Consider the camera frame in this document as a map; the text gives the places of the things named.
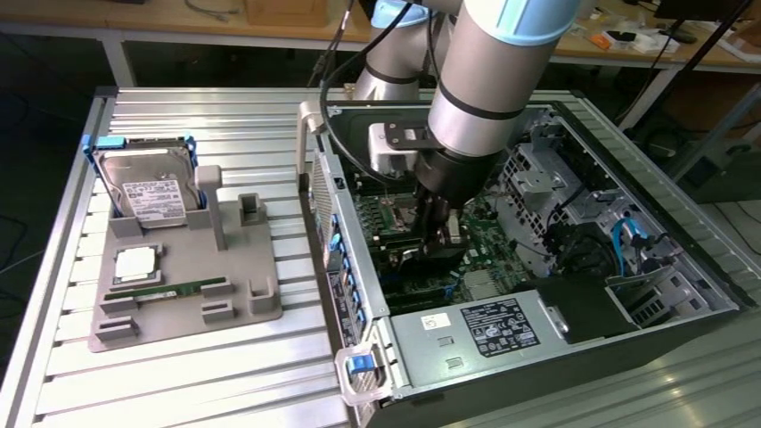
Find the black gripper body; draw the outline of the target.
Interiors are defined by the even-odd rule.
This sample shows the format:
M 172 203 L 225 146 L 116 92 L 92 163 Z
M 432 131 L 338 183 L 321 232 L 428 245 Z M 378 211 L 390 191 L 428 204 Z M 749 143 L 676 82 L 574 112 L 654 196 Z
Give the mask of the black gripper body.
M 417 182 L 450 208 L 462 208 L 481 192 L 501 156 L 498 152 L 469 157 L 449 150 L 420 151 L 414 163 Z

